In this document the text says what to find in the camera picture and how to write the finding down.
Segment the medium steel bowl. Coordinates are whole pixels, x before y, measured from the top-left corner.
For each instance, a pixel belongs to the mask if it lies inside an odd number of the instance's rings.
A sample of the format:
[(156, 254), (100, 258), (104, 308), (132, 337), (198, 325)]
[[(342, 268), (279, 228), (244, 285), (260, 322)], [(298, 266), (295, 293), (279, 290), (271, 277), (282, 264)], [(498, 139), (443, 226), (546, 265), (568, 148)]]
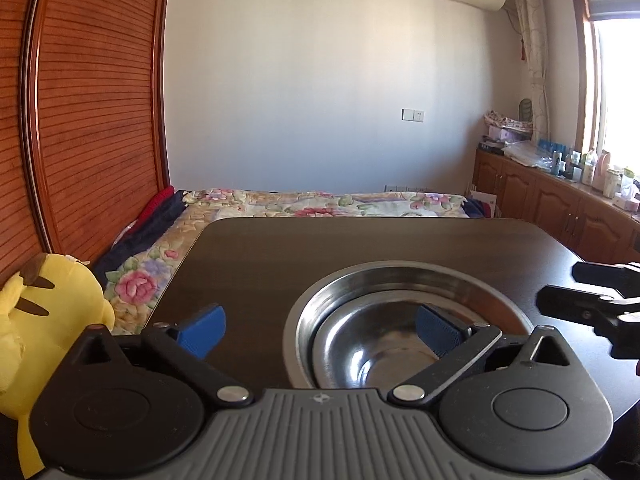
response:
[(371, 292), (333, 311), (312, 341), (309, 364), (321, 388), (390, 388), (438, 360), (416, 334), (416, 312), (434, 304), (465, 324), (482, 319), (454, 300), (429, 292)]

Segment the large steel bowl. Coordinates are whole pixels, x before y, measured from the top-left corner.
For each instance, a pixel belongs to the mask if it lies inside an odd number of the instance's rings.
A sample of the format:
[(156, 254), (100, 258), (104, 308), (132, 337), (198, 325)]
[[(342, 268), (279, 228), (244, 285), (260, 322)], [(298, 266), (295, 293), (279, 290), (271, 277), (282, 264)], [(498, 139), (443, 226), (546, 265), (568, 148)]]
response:
[(498, 326), (507, 335), (527, 336), (533, 323), (502, 292), (468, 274), (412, 261), (375, 261), (350, 266), (315, 282), (296, 300), (283, 333), (283, 359), (295, 388), (321, 388), (309, 364), (314, 335), (338, 307), (371, 292), (411, 290), (429, 292), (462, 304), (478, 314), (480, 322)]

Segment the wooden side cabinet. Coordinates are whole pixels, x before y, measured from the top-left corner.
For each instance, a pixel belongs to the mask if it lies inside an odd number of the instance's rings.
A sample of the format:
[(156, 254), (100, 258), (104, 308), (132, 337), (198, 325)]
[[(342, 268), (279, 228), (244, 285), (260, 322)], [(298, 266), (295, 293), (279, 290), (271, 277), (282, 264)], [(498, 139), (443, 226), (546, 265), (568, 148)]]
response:
[(589, 186), (477, 150), (472, 188), (497, 197), (499, 216), (533, 223), (580, 258), (639, 261), (639, 215)]

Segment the toiletry bottles on counter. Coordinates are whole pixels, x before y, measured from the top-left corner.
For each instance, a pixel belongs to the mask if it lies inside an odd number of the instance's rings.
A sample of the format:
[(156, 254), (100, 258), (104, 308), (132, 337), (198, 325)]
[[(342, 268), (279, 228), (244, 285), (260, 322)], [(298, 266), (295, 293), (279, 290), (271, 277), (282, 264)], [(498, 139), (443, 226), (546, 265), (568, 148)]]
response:
[(622, 211), (638, 214), (639, 180), (629, 168), (613, 165), (609, 152), (598, 154), (591, 150), (582, 154), (564, 144), (540, 140), (536, 154), (537, 169), (577, 185), (582, 191), (594, 193)]

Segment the yellow plush toy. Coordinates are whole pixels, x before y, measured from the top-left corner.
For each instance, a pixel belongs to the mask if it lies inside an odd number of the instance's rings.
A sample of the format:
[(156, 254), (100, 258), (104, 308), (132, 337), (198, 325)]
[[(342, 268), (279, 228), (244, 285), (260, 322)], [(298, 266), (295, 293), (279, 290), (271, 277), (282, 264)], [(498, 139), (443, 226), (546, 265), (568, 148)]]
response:
[(84, 329), (113, 328), (115, 313), (79, 260), (39, 254), (1, 289), (1, 414), (17, 422), (17, 456), (28, 479), (43, 468), (29, 432), (38, 396)]

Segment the dark blue red blanket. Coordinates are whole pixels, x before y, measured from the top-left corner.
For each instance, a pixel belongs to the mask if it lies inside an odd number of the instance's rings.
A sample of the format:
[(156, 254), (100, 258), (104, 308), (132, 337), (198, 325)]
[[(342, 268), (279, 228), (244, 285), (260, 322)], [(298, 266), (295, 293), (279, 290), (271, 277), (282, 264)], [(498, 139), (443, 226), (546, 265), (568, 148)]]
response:
[(151, 248), (175, 223), (186, 209), (185, 195), (185, 190), (176, 190), (171, 185), (158, 192), (113, 247), (93, 263), (92, 273), (102, 289), (106, 289), (107, 274), (117, 271), (128, 258)]

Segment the white paper bag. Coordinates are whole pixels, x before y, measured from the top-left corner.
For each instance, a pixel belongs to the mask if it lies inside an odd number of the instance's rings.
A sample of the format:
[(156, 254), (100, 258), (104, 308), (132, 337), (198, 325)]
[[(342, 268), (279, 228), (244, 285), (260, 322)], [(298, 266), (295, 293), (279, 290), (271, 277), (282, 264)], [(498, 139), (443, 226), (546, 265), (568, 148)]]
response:
[(497, 198), (496, 194), (470, 191), (464, 204), (464, 210), (469, 217), (495, 218)]

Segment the stack of boxes and papers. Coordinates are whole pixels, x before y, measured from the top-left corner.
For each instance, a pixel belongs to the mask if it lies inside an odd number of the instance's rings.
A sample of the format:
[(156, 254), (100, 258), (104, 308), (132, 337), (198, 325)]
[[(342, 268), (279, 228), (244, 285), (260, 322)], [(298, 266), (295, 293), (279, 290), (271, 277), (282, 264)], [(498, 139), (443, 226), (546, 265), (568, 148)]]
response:
[(534, 125), (531, 122), (521, 122), (494, 110), (483, 116), (483, 122), (486, 131), (478, 148), (485, 152), (502, 156), (510, 144), (532, 140)]

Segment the window with blind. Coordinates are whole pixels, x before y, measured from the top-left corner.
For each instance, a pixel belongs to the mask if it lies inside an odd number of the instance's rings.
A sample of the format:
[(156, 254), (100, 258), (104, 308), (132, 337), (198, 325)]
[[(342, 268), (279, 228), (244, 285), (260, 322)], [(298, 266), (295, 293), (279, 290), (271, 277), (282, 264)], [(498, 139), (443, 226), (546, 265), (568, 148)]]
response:
[(575, 0), (591, 70), (589, 144), (639, 171), (639, 0)]

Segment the patterned curtain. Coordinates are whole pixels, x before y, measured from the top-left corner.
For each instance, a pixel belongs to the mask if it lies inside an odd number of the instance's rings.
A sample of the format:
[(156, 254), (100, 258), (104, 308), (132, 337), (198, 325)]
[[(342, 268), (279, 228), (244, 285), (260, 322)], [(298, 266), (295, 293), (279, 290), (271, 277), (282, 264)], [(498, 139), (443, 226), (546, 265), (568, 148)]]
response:
[(533, 107), (533, 140), (549, 139), (548, 35), (544, 0), (514, 0), (524, 42)]

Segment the wall power strip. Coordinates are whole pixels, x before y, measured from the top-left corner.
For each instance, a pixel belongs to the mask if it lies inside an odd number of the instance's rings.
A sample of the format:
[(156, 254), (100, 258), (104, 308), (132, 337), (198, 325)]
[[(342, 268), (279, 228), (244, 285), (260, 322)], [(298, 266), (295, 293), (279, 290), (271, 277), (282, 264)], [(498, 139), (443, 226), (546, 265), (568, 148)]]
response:
[(431, 193), (434, 192), (430, 188), (424, 186), (408, 186), (408, 185), (385, 185), (385, 193)]

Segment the wall light switch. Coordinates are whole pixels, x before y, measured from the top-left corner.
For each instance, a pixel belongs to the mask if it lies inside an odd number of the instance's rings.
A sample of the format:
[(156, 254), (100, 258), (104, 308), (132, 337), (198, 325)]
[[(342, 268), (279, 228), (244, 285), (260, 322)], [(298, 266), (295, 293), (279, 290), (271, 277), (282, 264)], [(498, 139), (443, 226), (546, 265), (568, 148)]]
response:
[(404, 122), (424, 122), (424, 111), (404, 108), (401, 111), (401, 119)]

